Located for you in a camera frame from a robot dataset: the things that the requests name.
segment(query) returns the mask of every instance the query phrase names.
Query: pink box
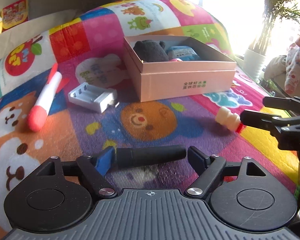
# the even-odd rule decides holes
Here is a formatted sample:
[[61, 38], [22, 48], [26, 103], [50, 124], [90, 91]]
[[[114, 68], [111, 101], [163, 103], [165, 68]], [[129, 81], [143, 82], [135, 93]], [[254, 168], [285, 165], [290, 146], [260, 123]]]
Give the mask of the pink box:
[[[137, 41], [164, 41], [170, 46], [190, 46], [205, 61], [143, 63], [134, 52]], [[236, 62], [192, 38], [142, 35], [124, 38], [123, 60], [141, 102], [229, 90]]]

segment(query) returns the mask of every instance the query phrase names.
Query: round black disc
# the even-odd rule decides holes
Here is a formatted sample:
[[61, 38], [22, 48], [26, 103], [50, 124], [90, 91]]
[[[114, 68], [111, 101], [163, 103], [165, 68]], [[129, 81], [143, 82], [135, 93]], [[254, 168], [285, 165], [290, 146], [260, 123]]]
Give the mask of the round black disc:
[[238, 178], [218, 187], [209, 205], [228, 225], [255, 232], [284, 227], [297, 211], [293, 194], [253, 160], [242, 161]]
[[89, 192], [65, 179], [60, 160], [46, 161], [37, 170], [4, 201], [12, 227], [37, 233], [59, 231], [74, 225], [89, 212], [92, 206]]
[[60, 206], [64, 200], [65, 196], [62, 192], [49, 188], [36, 190], [27, 197], [28, 205], [38, 210], [50, 210], [56, 208]]
[[238, 193], [237, 201], [245, 208], [252, 210], [263, 210], [272, 206], [273, 196], [261, 189], [246, 189]]

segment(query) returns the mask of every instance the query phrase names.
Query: crosshair marking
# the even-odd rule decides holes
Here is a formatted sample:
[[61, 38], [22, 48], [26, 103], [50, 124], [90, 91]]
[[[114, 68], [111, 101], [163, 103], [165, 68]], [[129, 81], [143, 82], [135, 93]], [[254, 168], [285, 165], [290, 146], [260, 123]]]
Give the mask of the crosshair marking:
[[155, 195], [156, 193], [154, 193], [153, 191], [149, 191], [149, 192], [147, 192], [146, 193], [148, 196], [153, 196], [153, 195]]

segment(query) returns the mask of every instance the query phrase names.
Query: red rocket tip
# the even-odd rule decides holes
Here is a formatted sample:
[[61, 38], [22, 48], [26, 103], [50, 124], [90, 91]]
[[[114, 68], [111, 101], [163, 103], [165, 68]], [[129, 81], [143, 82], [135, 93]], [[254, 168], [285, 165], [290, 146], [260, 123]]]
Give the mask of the red rocket tip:
[[240, 122], [240, 124], [239, 124], [239, 126], [238, 126], [238, 128], [237, 128], [237, 130], [235, 132], [236, 133], [240, 133], [243, 130], [243, 128], [244, 128], [243, 123]]
[[39, 132], [44, 126], [47, 117], [48, 114], [42, 106], [32, 107], [27, 120], [30, 130], [34, 132]]
[[48, 81], [47, 84], [50, 83], [52, 77], [55, 75], [55, 73], [58, 71], [58, 63], [53, 64], [51, 70], [50, 70], [50, 74], [48, 76]]

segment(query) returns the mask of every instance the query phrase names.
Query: colorful blanket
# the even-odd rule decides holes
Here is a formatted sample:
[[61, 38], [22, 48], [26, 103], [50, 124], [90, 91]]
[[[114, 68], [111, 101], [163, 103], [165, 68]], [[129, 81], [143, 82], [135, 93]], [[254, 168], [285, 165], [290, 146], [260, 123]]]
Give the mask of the colorful blanket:
[[[0, 60], [0, 238], [11, 229], [4, 199], [34, 168], [52, 155], [68, 161], [107, 146], [183, 144], [229, 161], [251, 156], [294, 191], [298, 159], [293, 152], [278, 150], [269, 132], [246, 127], [236, 134], [214, 121], [220, 106], [238, 114], [253, 109], [286, 116], [263, 107], [267, 93], [239, 68], [228, 91], [138, 102], [122, 46], [124, 36], [143, 34], [192, 36], [231, 56], [226, 30], [203, 8], [185, 0], [126, 0], [52, 28]], [[55, 62], [70, 82], [56, 95], [42, 131], [33, 133], [26, 117]], [[82, 82], [117, 89], [119, 107], [96, 114], [69, 103], [68, 92]], [[131, 121], [136, 116], [143, 117], [142, 125]], [[183, 190], [196, 176], [186, 160], [106, 174], [117, 189]]]

